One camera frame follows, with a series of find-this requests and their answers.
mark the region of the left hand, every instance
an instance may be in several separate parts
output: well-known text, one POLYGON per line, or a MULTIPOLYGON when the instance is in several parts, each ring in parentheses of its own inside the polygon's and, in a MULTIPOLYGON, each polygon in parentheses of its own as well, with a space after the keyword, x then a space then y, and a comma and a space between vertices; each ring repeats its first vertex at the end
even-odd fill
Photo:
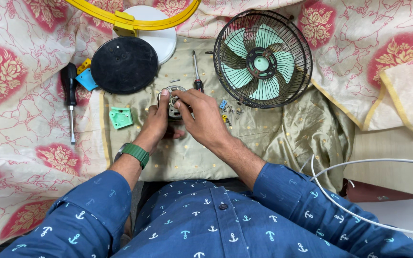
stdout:
POLYGON ((149 107, 149 115, 146 119, 140 134, 133 141, 133 144, 140 146, 149 155, 152 155, 157 144, 162 138, 178 139, 185 134, 184 131, 168 126, 168 103, 170 100, 169 91, 163 89, 160 94, 159 108, 157 105, 149 107))

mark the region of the fan guard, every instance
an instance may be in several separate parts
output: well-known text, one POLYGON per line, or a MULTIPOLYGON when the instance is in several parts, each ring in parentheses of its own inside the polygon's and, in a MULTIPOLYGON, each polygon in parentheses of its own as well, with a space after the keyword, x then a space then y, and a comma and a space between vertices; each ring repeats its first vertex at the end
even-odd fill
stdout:
POLYGON ((295 101, 312 77, 312 54, 301 31, 273 11, 244 11, 221 30, 214 68, 222 86, 255 108, 295 101))

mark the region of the blue plastic part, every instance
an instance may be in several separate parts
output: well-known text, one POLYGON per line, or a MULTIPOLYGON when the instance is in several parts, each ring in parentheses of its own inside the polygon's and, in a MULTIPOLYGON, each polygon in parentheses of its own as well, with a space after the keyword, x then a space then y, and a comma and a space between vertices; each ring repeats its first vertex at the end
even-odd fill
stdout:
POLYGON ((130 113, 129 108, 111 107, 111 111, 109 112, 109 119, 111 120, 114 129, 119 129, 124 126, 133 124, 132 114, 130 113))
POLYGON ((90 68, 85 69, 82 73, 80 73, 77 77, 76 80, 84 86, 88 91, 92 91, 98 85, 95 83, 95 81, 92 78, 92 73, 90 72, 90 68))
POLYGON ((223 102, 221 102, 221 105, 219 105, 219 107, 221 109, 224 109, 226 107, 226 105, 227 105, 227 101, 223 100, 223 102))

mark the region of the green plastic bracket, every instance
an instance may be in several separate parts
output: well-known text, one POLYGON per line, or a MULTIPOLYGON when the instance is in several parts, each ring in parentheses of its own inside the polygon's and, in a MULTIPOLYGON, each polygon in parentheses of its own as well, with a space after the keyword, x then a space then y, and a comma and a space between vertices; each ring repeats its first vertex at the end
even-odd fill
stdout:
POLYGON ((109 112, 109 119, 111 119, 114 129, 119 129, 124 126, 133 124, 132 114, 129 108, 115 108, 111 107, 109 112))

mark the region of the person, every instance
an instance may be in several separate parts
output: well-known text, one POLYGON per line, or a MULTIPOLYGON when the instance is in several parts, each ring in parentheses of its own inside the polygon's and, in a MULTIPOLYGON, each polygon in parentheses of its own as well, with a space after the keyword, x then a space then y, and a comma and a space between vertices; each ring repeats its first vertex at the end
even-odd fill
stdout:
MULTIPOLYGON (((43 222, 0 256, 413 257, 413 238, 342 211, 308 176, 262 160, 231 136, 214 98, 193 89, 172 95, 179 97, 175 108, 187 132, 229 165, 252 193, 227 189, 240 188, 230 182, 224 187, 205 179, 168 183, 143 202, 134 237, 121 247, 131 191, 142 171, 141 161, 124 153, 109 170, 54 202, 43 222)), ((168 102, 169 93, 163 90, 159 107, 151 106, 133 141, 150 155, 167 132, 168 102)), ((184 132, 169 134, 175 139, 184 132)), ((378 221, 329 194, 350 211, 378 221)))

